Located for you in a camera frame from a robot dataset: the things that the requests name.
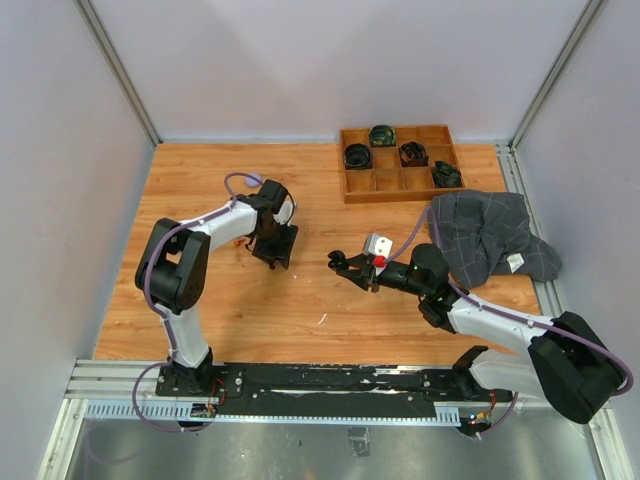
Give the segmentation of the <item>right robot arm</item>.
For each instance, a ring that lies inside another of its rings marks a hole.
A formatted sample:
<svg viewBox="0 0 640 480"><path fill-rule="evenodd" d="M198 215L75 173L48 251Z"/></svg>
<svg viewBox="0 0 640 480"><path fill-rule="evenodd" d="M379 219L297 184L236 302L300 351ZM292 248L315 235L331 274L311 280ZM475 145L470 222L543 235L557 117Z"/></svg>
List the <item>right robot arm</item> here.
<svg viewBox="0 0 640 480"><path fill-rule="evenodd" d="M450 280L449 266L434 244L416 246L409 263L391 259L383 246L353 257L334 250L328 266L365 291L390 288L416 296L420 313L434 328L502 346L501 351L475 347L459 359L452 378L463 399L477 399L487 390L521 393L586 424L611 397L633 385L629 368L581 316L523 314L468 293Z"/></svg>

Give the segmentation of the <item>black earbud case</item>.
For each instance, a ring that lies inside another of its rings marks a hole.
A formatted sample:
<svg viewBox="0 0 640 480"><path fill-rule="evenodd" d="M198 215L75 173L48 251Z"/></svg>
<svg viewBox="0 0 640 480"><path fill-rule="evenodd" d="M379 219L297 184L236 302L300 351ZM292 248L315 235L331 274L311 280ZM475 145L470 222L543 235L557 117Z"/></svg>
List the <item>black earbud case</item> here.
<svg viewBox="0 0 640 480"><path fill-rule="evenodd" d="M327 255L329 262L328 267L333 271L348 270L349 262L347 261L345 254L342 250L331 251Z"/></svg>

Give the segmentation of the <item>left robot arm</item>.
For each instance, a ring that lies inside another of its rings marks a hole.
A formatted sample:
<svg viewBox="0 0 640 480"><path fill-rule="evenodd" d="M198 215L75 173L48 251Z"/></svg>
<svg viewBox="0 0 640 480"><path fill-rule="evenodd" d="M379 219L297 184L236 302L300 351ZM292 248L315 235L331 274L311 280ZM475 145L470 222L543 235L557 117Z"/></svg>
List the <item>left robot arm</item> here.
<svg viewBox="0 0 640 480"><path fill-rule="evenodd" d="M156 222L135 273L135 285L159 316L168 359L159 367L160 396L204 396L222 379L204 339L197 303L205 288L209 255L239 238L270 269L287 269L298 233L296 204L281 183L261 180L249 195L232 193L222 207L199 217Z"/></svg>

